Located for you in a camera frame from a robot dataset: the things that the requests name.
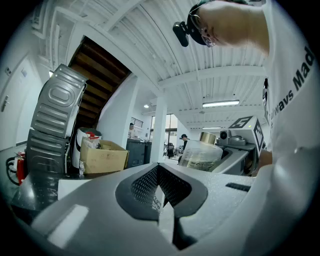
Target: gray cabinet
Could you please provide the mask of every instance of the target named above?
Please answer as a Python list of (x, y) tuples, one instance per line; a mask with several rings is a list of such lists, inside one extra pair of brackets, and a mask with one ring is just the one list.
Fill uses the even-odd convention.
[(126, 150), (129, 151), (127, 168), (141, 166), (145, 161), (145, 143), (140, 140), (128, 138)]

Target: ceiling beam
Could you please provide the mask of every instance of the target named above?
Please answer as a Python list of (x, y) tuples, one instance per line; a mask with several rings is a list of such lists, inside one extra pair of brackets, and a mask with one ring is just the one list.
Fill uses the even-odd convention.
[(103, 29), (109, 32), (124, 16), (145, 0), (129, 0), (104, 25)]
[(181, 110), (180, 115), (199, 114), (201, 111), (204, 113), (218, 113), (218, 112), (262, 112), (264, 113), (263, 106), (218, 106), (218, 107), (205, 107), (192, 110)]
[(198, 79), (228, 77), (228, 76), (266, 76), (265, 69), (262, 66), (220, 66), (192, 71), (160, 81), (161, 88), (181, 85)]

